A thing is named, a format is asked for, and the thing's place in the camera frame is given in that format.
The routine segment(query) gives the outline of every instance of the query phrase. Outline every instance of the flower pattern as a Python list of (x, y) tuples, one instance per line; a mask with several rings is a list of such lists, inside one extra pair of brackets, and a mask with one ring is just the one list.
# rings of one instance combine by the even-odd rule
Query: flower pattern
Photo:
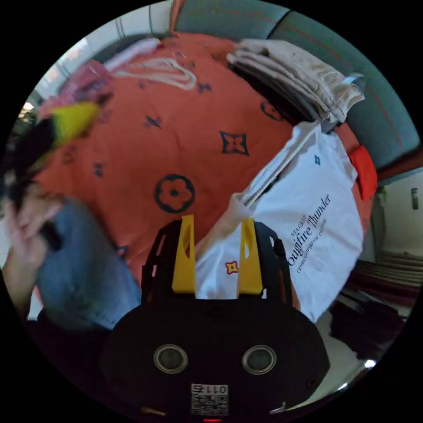
[(181, 213), (194, 202), (195, 189), (185, 176), (170, 174), (156, 185), (154, 197), (158, 206), (165, 212)]

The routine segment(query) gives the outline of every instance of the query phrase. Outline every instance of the white wall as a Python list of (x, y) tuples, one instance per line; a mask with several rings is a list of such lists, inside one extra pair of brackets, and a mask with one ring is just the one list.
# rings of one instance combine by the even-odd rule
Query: white wall
[[(412, 188), (418, 189), (418, 210), (412, 209)], [(383, 249), (423, 256), (423, 172), (386, 185), (385, 189)]]

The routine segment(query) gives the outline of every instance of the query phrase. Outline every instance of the blue jeans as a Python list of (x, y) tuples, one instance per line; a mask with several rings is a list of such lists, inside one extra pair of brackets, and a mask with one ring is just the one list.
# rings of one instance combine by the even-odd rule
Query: blue jeans
[(67, 198), (54, 224), (62, 248), (37, 275), (45, 315), (66, 330), (113, 329), (140, 305), (138, 284), (84, 204)]

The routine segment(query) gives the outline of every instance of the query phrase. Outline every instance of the black cloth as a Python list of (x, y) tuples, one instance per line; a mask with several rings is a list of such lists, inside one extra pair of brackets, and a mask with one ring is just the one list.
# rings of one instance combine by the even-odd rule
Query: black cloth
[(28, 330), (44, 356), (84, 394), (131, 419), (140, 415), (115, 396), (98, 366), (109, 331), (71, 332), (63, 330), (41, 311), (28, 322)]
[(359, 360), (379, 361), (405, 323), (392, 307), (376, 301), (355, 301), (358, 310), (339, 301), (332, 306), (330, 335), (348, 345)]

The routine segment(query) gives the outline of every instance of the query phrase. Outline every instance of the orange cloth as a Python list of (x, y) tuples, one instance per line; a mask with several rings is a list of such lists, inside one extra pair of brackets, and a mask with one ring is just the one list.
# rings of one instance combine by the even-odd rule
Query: orange cloth
[(349, 154), (349, 159), (358, 173), (358, 185), (362, 200), (372, 198), (378, 188), (378, 173), (367, 149), (361, 145)]
[(175, 59), (195, 74), (193, 90), (114, 78), (113, 97), (88, 136), (58, 149), (39, 175), (48, 191), (84, 201), (119, 247), (134, 277), (159, 229), (195, 215), (195, 242), (291, 138), (292, 126), (232, 73), (229, 40), (179, 34), (153, 58)]
[[(342, 145), (348, 154), (352, 153), (360, 146), (355, 134), (347, 123), (343, 123), (341, 126), (336, 127), (335, 133), (341, 139)], [(365, 200), (362, 199), (357, 181), (352, 187), (352, 193), (354, 195), (354, 199), (356, 200), (357, 211), (361, 219), (361, 226), (363, 227), (364, 234), (366, 234), (370, 224), (373, 197), (369, 197)]]

